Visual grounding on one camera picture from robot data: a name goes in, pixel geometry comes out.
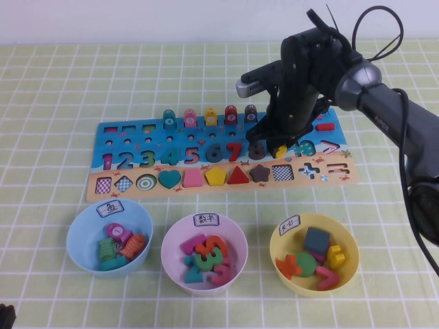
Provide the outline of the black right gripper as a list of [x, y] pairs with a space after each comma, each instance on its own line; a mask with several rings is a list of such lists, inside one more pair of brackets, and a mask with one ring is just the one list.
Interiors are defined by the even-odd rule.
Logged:
[[279, 86], [266, 116], [246, 132], [246, 139], [250, 144], [265, 141], [270, 154], [275, 155], [281, 146], [290, 148], [310, 132], [315, 119], [326, 111], [326, 97], [320, 97], [313, 86]]

